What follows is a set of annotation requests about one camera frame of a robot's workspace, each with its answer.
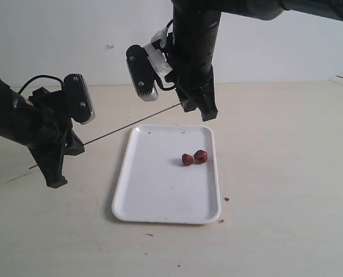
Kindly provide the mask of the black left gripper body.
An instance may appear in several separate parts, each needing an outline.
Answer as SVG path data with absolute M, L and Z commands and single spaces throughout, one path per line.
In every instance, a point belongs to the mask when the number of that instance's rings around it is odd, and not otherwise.
M 38 88 L 28 98 L 15 94 L 15 142 L 30 149 L 62 151 L 71 127 L 63 90 Z

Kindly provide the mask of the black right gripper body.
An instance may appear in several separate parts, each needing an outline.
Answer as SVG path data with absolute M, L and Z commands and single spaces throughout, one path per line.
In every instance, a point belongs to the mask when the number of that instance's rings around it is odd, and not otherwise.
M 212 57 L 215 32 L 170 32 L 167 35 L 165 54 L 173 68 L 177 87 L 200 88 L 214 84 Z

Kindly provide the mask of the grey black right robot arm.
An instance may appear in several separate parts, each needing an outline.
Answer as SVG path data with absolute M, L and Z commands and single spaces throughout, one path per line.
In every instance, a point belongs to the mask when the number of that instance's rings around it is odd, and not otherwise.
M 222 13 L 269 21 L 288 10 L 343 22 L 343 1 L 173 1 L 159 45 L 184 112 L 199 109 L 204 122 L 217 117 L 212 57 Z

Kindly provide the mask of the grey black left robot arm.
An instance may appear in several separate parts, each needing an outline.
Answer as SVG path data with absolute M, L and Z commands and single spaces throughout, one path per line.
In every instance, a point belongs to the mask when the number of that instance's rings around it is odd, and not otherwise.
M 0 79 L 0 136 L 29 149 L 50 188 L 67 184 L 62 175 L 64 157 L 84 152 L 72 122 L 85 124 L 92 116 L 88 90 L 79 74 L 66 76 L 59 91 L 41 87 L 28 98 Z

